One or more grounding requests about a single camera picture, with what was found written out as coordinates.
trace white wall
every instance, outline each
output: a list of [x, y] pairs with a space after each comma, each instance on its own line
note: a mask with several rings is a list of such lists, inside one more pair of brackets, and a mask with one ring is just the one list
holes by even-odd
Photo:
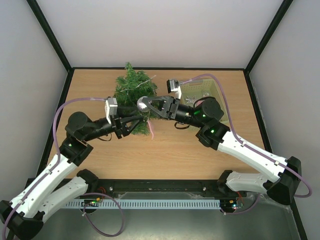
[[37, 172], [67, 72], [27, 1], [1, 2], [0, 33], [0, 200], [10, 200]]
[[293, 1], [251, 72], [274, 152], [299, 158], [313, 187], [311, 197], [296, 198], [310, 240], [320, 235], [319, 8], [318, 0]]
[[73, 67], [244, 68], [282, 0], [38, 0]]

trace wooden tabletop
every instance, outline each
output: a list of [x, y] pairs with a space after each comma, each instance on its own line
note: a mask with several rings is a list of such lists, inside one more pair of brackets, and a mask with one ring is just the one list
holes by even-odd
[[[188, 80], [204, 73], [215, 75], [221, 82], [230, 107], [237, 134], [263, 148], [256, 116], [242, 71], [203, 70], [146, 70], [158, 86], [157, 95], [168, 95], [168, 79]], [[77, 69], [74, 72], [67, 101], [74, 98], [113, 96], [116, 78], [125, 70]], [[65, 126], [69, 116], [77, 111], [86, 113], [91, 120], [105, 116], [104, 103], [81, 101], [71, 103], [63, 110], [57, 130], [59, 145], [66, 137]], [[177, 130], [174, 121], [152, 120], [155, 137], [129, 135], [112, 141], [92, 140], [94, 147], [87, 159], [71, 173], [89, 169], [100, 179], [167, 179], [205, 180], [218, 179], [224, 170], [256, 173], [253, 168], [225, 153], [201, 145], [196, 131]], [[49, 161], [56, 150], [51, 149]]]

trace transparent container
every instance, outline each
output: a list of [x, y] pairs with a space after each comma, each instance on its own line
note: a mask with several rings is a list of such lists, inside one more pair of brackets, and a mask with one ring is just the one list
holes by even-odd
[[[182, 104], [193, 107], [194, 102], [198, 99], [203, 97], [214, 97], [224, 112], [220, 122], [223, 124], [229, 123], [224, 99], [220, 93], [219, 86], [213, 79], [198, 79], [182, 84], [180, 87], [182, 93], [180, 102]], [[190, 126], [189, 129], [198, 130], [199, 128]]]

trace robotic arm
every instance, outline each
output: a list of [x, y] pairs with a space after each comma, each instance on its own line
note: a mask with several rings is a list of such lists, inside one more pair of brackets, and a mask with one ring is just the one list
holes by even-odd
[[168, 80], [167, 88], [169, 93], [176, 92], [177, 98], [144, 97], [143, 107], [149, 108], [162, 119], [199, 128], [195, 136], [205, 147], [232, 155], [260, 172], [253, 174], [224, 171], [218, 180], [221, 192], [258, 192], [267, 194], [280, 204], [291, 204], [300, 179], [284, 166], [301, 175], [299, 159], [294, 156], [285, 159], [274, 155], [236, 135], [228, 126], [219, 122], [224, 112], [214, 97], [201, 98], [197, 101], [201, 101], [200, 104], [196, 106], [195, 102], [191, 107], [180, 103], [181, 90], [177, 80]]
[[[65, 127], [66, 139], [59, 148], [60, 162], [57, 167], [51, 170], [58, 162], [56, 154], [44, 171], [23, 192], [11, 201], [0, 202], [0, 218], [3, 223], [15, 209], [7, 227], [19, 239], [34, 238], [48, 218], [67, 202], [97, 189], [98, 177], [84, 169], [66, 185], [54, 191], [93, 150], [88, 141], [111, 133], [115, 133], [117, 138], [121, 139], [128, 136], [143, 121], [143, 116], [134, 116], [137, 112], [136, 107], [118, 107], [115, 98], [108, 98], [105, 108], [107, 116], [96, 121], [92, 121], [83, 112], [73, 113]], [[22, 201], [31, 189], [31, 193]]]

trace artificial pine branch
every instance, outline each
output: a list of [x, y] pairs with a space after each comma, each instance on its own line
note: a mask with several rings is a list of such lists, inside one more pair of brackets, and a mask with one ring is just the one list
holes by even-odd
[[[130, 62], [126, 63], [125, 69], [126, 76], [119, 76], [116, 79], [117, 86], [115, 87], [113, 96], [116, 98], [119, 106], [136, 107], [139, 98], [143, 96], [155, 97], [157, 95], [157, 85], [151, 81], [144, 71], [140, 70], [136, 72]], [[144, 122], [136, 126], [132, 134], [148, 135], [150, 133], [147, 124], [148, 118], [155, 119], [158, 117], [151, 112], [139, 112], [139, 115], [144, 116]]]

